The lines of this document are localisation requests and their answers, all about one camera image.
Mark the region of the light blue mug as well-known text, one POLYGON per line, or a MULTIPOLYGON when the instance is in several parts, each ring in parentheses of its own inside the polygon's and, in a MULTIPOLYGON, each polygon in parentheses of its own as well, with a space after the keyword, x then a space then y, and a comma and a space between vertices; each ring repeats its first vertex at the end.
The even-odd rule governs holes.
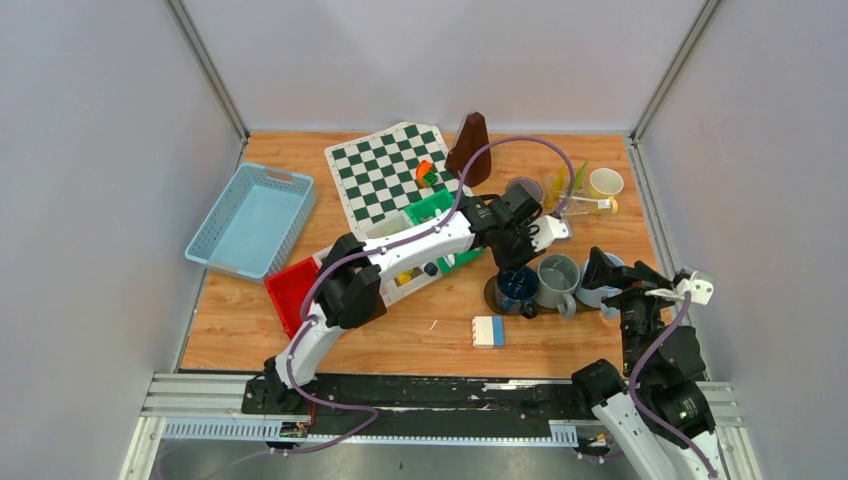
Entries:
POLYGON ((588 258, 583 265, 580 281, 578 282, 578 287, 575 290, 576 298, 582 302, 587 307, 599 309, 602 315, 606 319, 613 319, 619 315, 619 310, 616 308, 608 307, 602 303, 602 299, 604 297, 612 297, 621 292, 620 289, 616 289, 613 287, 602 286, 597 289, 586 289, 582 286, 582 280, 587 274, 587 269, 590 263, 590 258, 588 258))

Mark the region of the grey mug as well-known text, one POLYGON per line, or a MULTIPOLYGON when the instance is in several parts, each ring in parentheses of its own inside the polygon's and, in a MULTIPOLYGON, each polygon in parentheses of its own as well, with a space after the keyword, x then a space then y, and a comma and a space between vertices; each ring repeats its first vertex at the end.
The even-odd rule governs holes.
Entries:
POLYGON ((577 312, 574 296, 580 281, 577 263, 564 254, 545 256, 537 266, 539 288, 535 302, 544 308, 556 310, 565 318, 573 317, 577 312))

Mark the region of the purple mug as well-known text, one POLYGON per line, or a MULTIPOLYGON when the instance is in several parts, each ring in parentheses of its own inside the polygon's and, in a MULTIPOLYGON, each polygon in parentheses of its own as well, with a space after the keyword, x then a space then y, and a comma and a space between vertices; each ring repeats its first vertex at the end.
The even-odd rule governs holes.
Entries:
POLYGON ((529 177, 515 177, 507 183, 506 191, 515 186, 521 186, 538 203, 543 202, 544 191, 536 180, 529 177))

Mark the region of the yellow toothpaste tube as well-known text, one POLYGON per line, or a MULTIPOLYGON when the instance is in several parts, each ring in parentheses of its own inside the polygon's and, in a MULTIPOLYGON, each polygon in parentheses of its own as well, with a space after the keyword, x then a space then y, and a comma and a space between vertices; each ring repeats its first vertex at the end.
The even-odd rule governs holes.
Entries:
POLYGON ((543 200, 546 211, 554 211, 557 208, 564 195, 564 190, 567 188, 569 178, 569 171, 566 165, 563 165, 556 174, 545 177, 543 200))

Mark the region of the dark blue mug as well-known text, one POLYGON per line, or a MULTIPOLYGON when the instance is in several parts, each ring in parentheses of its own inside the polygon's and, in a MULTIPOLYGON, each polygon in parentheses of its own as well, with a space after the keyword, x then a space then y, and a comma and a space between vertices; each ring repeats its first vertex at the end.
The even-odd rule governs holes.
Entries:
POLYGON ((538 315, 535 296, 539 291, 539 278, 529 266, 516 271, 502 271, 495 276, 494 303, 502 314, 521 315, 533 319, 538 315))

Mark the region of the white toothbrush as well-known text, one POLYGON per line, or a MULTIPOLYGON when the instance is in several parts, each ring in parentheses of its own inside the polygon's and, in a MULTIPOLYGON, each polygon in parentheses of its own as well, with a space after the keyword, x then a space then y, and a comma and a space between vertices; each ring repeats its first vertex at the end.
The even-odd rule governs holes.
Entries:
POLYGON ((588 197, 571 197, 567 204, 568 215, 602 214, 614 215, 618 213, 618 203, 615 198, 594 199, 588 197))

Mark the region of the white toothpaste tube black cap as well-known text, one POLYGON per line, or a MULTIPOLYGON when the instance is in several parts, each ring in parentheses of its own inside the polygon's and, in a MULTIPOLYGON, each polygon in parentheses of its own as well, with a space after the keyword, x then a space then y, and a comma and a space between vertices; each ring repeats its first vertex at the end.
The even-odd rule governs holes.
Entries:
POLYGON ((434 262, 428 262, 427 264, 425 264, 423 267, 423 271, 431 277, 435 277, 440 273, 438 265, 434 262))

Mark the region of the cream mug yellow handle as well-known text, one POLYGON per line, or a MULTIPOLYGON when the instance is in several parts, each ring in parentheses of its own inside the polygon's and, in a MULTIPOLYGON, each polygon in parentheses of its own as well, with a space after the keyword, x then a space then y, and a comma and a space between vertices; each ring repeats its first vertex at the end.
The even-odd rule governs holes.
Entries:
POLYGON ((624 188, 623 177, 610 168, 597 168, 589 175, 588 194, 591 199, 598 200, 611 210, 618 208, 616 196, 624 188))

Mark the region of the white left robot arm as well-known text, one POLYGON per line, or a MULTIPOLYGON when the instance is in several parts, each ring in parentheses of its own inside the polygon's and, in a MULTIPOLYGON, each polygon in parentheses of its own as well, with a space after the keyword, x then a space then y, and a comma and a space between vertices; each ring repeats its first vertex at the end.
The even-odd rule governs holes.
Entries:
POLYGON ((255 398, 283 413, 298 411, 323 357, 343 333, 385 313, 382 287, 407 270, 478 248, 489 249, 502 272, 523 268, 542 251, 534 243, 541 213, 522 186, 502 195, 457 192, 448 210, 399 233, 339 237, 302 301, 297 333, 265 361, 255 398))

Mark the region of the green plastic bin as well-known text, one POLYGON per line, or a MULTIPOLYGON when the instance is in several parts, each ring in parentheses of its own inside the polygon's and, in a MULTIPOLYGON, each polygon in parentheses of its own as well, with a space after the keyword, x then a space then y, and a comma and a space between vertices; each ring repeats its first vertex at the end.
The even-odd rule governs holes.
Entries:
MULTIPOLYGON (((441 213, 447 212, 453 206, 454 201, 455 194, 447 189, 442 189, 405 207, 404 212, 414 225, 418 225, 435 218, 441 213)), ((436 260, 436 263, 442 274, 448 274, 456 268, 480 257, 483 252, 483 248, 477 248, 448 257, 440 257, 436 260)))

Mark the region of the brown wooden metronome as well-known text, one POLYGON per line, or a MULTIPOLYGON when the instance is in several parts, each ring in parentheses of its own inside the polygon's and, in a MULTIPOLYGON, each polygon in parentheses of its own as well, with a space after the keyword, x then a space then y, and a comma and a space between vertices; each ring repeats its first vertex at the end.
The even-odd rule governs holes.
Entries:
MULTIPOLYGON (((448 152, 445 162, 446 170, 459 178, 471 157, 488 143, 485 117, 477 111, 469 113, 448 152)), ((482 153, 472 165, 464 185, 473 188, 486 181, 491 174, 491 163, 491 153, 489 151, 482 153)))

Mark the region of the white blue toy brick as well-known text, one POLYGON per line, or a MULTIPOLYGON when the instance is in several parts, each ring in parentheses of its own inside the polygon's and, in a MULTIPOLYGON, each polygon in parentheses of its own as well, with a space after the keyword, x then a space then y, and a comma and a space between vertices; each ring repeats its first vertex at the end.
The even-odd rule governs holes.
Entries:
POLYGON ((471 327, 472 344, 475 348, 496 349, 504 346, 505 334, 501 316, 475 316, 471 327))

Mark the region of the green white chessboard mat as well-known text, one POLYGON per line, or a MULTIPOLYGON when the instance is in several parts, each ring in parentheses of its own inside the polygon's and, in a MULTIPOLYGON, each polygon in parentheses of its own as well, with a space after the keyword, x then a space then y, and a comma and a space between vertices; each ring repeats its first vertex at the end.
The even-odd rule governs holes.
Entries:
POLYGON ((390 212, 439 190, 455 192, 459 179, 445 168, 447 153, 438 127, 412 122, 327 147, 325 158, 350 229, 362 233, 390 212), (423 160, 433 163, 439 177, 429 188, 416 182, 415 170, 423 160))

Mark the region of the red plastic bin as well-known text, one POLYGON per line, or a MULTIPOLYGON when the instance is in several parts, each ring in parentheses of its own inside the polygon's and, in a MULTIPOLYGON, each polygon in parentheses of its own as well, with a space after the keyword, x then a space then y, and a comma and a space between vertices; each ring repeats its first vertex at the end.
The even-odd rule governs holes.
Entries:
POLYGON ((315 282, 318 264, 312 257, 293 264, 264 280, 282 328, 293 339, 302 325, 300 308, 315 282))

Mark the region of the light blue perforated basket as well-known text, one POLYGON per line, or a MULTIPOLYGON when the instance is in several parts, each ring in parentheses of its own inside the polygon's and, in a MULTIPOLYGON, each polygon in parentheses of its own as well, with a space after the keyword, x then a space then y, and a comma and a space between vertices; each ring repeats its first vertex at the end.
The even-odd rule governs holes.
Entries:
POLYGON ((243 163, 186 247, 185 258, 261 283, 283 269, 315 202, 312 177, 243 163))

